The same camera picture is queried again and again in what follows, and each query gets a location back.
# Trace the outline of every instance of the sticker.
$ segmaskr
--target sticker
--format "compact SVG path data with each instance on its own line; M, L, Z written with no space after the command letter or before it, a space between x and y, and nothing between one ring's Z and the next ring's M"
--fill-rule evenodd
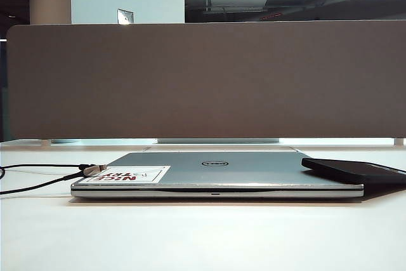
M146 184L158 183L170 166L108 166L96 176L79 184Z

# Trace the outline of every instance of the laptop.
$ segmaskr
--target laptop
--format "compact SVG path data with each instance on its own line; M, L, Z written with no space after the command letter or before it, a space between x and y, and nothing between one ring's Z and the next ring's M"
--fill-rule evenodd
M309 174L299 152L142 152L71 185L89 198L346 198L363 185Z

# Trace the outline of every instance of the smartphone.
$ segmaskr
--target smartphone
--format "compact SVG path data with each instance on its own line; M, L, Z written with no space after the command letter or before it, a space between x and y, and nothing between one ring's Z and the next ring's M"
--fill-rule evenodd
M404 184L406 171L375 163L303 158L302 165L317 175L357 184Z

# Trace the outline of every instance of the charging cable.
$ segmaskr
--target charging cable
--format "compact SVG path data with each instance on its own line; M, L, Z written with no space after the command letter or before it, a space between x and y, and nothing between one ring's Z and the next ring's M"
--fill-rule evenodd
M0 195L5 194L12 194L12 193L19 193L25 192L27 190L34 190L36 188L45 187L46 185L53 184L59 181L66 181L78 177L90 177L101 173L101 171L105 170L107 167L106 165L94 165L94 164L16 164L16 165L9 165L9 166L0 166L0 179L2 179L6 174L6 169L8 168L19 168L19 167L52 167L52 168L79 168L80 171L77 173L63 176L61 178L51 180L42 184L34 185L33 187L25 187L25 188L18 188L15 190L5 190L4 192L0 192Z

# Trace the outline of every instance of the desk surface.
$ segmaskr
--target desk surface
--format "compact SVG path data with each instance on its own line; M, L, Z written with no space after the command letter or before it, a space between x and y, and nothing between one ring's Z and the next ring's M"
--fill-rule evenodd
M3 143L1 164L105 164L144 150L294 149L406 169L406 147L393 146L81 147L35 141ZM16 169L6 173L1 188L74 171ZM2 196L1 270L406 270L406 190L363 202L87 201L70 196L70 183Z

